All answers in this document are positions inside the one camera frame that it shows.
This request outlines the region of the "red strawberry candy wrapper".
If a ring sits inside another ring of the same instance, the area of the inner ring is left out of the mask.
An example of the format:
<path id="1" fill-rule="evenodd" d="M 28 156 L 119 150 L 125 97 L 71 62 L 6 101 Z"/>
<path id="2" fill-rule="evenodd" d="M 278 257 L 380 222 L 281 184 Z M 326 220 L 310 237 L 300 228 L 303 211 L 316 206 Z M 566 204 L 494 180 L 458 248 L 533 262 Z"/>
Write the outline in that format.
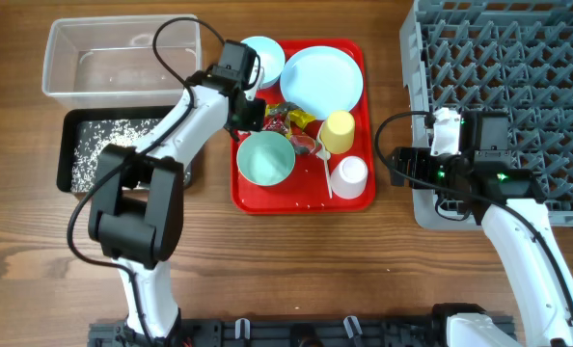
<path id="1" fill-rule="evenodd" d="M 292 135 L 290 121 L 282 120 L 281 118 L 270 118 L 264 126 L 263 131 L 271 131 L 283 135 L 287 139 Z"/>

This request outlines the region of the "light blue small bowl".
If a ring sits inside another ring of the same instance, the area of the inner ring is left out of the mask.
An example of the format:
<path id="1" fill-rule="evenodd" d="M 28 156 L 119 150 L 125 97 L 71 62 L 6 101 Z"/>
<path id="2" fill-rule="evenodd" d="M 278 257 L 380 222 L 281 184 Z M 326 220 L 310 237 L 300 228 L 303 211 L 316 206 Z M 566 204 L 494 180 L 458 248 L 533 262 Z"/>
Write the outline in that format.
<path id="1" fill-rule="evenodd" d="M 286 55 L 283 48 L 269 37 L 254 36 L 241 41 L 253 48 L 260 56 L 260 66 L 263 68 L 263 79 L 260 89 L 272 87 L 280 78 Z"/>

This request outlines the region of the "yellow foil wrapper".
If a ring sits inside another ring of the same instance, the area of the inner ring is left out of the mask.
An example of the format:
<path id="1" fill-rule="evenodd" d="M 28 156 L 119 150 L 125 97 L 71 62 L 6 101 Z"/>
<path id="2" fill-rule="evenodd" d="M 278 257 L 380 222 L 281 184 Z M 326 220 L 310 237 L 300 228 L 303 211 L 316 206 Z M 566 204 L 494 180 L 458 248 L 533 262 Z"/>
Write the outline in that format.
<path id="1" fill-rule="evenodd" d="M 265 109 L 267 117 L 284 116 L 294 122 L 301 130 L 304 130 L 310 123 L 316 120 L 312 114 L 304 111 L 293 102 L 281 102 L 268 105 Z"/>

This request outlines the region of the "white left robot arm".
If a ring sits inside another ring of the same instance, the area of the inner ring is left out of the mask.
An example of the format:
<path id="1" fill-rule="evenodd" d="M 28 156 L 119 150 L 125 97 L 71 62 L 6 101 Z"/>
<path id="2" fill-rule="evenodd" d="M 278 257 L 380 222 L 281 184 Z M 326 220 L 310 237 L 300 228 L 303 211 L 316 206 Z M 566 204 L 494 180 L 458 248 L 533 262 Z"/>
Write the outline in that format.
<path id="1" fill-rule="evenodd" d="M 262 74 L 259 54 L 229 40 L 217 64 L 185 79 L 180 100 L 153 130 L 100 153 L 88 233 L 123 281 L 129 313 L 114 329 L 115 345 L 181 344 L 169 259 L 183 229 L 184 170 L 219 130 L 260 130 Z"/>

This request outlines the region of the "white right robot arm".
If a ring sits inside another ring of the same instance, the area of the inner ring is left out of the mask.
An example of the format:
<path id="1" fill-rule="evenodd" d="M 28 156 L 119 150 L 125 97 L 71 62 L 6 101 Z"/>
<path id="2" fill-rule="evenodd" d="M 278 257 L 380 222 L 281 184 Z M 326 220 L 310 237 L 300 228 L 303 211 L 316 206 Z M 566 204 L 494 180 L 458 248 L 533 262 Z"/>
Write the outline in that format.
<path id="1" fill-rule="evenodd" d="M 429 147 L 380 157 L 394 186 L 460 200 L 500 257 L 530 346 L 573 346 L 573 277 L 535 173 L 511 165 L 507 114 L 420 113 Z"/>

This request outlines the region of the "mint green bowl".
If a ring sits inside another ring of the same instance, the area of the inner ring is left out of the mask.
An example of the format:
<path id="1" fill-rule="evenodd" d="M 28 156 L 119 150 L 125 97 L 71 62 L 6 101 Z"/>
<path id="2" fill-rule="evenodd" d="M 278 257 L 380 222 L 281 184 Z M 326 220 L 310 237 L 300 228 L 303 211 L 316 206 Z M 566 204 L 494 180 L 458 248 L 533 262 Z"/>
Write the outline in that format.
<path id="1" fill-rule="evenodd" d="M 238 171 L 251 183 L 269 187 L 286 180 L 295 166 L 295 151 L 283 135 L 272 131 L 253 132 L 236 153 Z"/>

